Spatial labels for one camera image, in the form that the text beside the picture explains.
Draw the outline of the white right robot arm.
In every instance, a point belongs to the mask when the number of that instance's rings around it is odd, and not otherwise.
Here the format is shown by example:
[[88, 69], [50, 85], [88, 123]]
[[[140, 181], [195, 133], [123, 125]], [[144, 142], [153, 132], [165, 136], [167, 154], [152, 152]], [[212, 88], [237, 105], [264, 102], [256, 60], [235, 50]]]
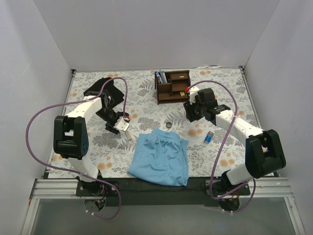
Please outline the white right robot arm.
[[239, 185], [251, 179], [259, 179], [286, 166], [286, 159], [279, 135], [274, 130], [255, 127], [226, 105], [219, 105], [212, 89], [186, 88], [189, 100], [184, 103], [186, 118], [194, 122], [205, 118], [234, 136], [245, 147], [245, 162], [225, 171], [212, 188], [231, 195]]

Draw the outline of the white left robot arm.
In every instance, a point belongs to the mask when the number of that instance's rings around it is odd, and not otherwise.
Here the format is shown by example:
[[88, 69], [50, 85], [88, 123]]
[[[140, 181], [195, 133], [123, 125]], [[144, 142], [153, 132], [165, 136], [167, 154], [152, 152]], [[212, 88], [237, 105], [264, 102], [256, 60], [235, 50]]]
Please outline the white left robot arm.
[[104, 91], [99, 97], [96, 96], [96, 92], [86, 92], [81, 104], [65, 116], [57, 116], [54, 120], [54, 152], [72, 164], [78, 171], [78, 179], [88, 182], [87, 190], [94, 196], [103, 192], [104, 184], [97, 179], [100, 172], [87, 156], [89, 149], [87, 123], [97, 115], [105, 122], [107, 131], [119, 134], [122, 130], [117, 126], [123, 120], [124, 114], [115, 112], [113, 108], [123, 101], [124, 94], [121, 91]]

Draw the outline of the brown wooden desk organizer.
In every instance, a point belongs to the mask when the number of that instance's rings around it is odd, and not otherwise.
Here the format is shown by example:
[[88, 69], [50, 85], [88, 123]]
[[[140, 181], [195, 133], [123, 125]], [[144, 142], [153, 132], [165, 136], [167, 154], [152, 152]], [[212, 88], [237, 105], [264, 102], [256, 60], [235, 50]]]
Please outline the brown wooden desk organizer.
[[155, 76], [155, 89], [157, 93], [157, 104], [186, 102], [188, 95], [181, 96], [185, 89], [191, 85], [190, 70], [163, 71], [168, 83], [157, 83]]

